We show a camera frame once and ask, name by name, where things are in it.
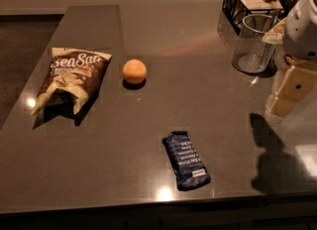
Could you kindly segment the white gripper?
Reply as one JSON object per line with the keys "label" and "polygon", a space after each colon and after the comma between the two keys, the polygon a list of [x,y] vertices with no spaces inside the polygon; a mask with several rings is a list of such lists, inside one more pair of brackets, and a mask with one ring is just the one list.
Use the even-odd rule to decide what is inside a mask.
{"label": "white gripper", "polygon": [[285,56],[285,61],[292,65],[277,91],[272,94],[268,111],[277,116],[286,117],[317,84],[317,62],[307,59]]}

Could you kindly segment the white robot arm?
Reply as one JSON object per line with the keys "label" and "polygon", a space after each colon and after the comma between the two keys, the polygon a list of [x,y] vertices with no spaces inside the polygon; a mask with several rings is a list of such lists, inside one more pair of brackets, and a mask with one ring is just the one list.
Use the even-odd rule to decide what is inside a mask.
{"label": "white robot arm", "polygon": [[264,40],[276,45],[277,67],[267,108],[285,117],[317,84],[317,0],[299,0]]}

